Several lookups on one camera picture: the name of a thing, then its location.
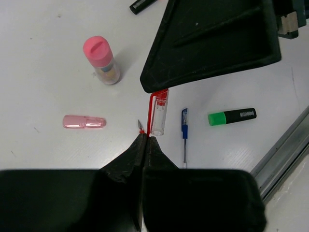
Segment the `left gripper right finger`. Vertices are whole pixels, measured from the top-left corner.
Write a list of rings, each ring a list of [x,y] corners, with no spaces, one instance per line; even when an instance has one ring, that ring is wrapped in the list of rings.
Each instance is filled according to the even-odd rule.
[[[178,167],[162,152],[155,137],[149,137],[147,139],[144,167],[155,169],[178,169]]]

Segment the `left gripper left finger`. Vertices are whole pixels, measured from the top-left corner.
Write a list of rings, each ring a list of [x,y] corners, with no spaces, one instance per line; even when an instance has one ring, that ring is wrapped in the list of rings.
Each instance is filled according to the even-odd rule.
[[[100,172],[113,182],[126,184],[136,170],[143,165],[145,148],[146,134],[141,133],[127,150],[102,167]]]

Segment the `blue pen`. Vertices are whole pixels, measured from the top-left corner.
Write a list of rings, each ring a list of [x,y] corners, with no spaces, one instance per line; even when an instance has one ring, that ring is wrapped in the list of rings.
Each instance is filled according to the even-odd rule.
[[[187,168],[187,139],[188,139],[188,119],[187,119],[188,109],[184,108],[182,110],[182,139],[183,139],[183,167]]]

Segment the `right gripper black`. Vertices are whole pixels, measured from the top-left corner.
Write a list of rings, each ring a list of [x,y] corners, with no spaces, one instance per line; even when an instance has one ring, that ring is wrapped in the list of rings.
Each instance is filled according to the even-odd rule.
[[[299,36],[299,28],[307,25],[309,18],[308,0],[273,0],[278,36],[295,39]]]

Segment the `green capped black highlighter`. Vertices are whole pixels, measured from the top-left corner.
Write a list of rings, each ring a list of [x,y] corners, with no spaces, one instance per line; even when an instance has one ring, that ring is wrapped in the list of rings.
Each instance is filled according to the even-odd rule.
[[[211,126],[231,124],[255,118],[257,118],[257,114],[254,108],[238,109],[208,114],[208,122]]]

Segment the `red clear pen cap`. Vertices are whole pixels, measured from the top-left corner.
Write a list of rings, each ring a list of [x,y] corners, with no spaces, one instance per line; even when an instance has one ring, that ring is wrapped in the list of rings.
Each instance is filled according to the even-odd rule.
[[[162,136],[165,129],[165,121],[168,107],[169,89],[160,90],[150,95],[147,136]]]

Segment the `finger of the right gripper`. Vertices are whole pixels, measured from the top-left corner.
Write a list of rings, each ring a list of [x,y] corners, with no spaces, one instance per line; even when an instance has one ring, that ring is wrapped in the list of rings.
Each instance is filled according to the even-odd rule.
[[[147,93],[281,60],[270,0],[170,0],[140,75]]]

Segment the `red pen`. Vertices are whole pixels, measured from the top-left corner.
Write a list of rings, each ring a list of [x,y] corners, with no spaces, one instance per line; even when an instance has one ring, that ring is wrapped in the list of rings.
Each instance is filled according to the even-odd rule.
[[[141,122],[138,120],[138,128],[139,128],[139,134],[145,134],[145,130],[143,128],[143,125]]]

